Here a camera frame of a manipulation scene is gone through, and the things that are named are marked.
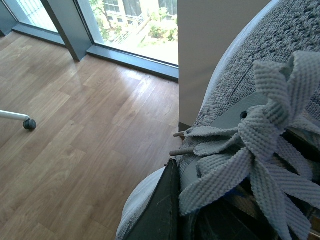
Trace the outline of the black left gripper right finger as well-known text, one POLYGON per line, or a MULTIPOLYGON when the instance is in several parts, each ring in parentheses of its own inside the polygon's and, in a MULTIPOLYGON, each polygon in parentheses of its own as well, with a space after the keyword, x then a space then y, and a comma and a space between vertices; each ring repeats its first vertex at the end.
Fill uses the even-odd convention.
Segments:
POLYGON ((276 240, 271 227, 252 195, 242 189, 187 216, 188 240, 276 240))

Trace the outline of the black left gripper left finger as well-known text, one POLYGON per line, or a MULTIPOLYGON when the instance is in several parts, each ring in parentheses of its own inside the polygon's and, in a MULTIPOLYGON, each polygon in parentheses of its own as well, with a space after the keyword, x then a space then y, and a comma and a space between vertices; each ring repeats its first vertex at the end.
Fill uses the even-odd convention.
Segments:
POLYGON ((175 160, 145 178, 122 211, 123 240, 178 238, 180 179, 175 160))

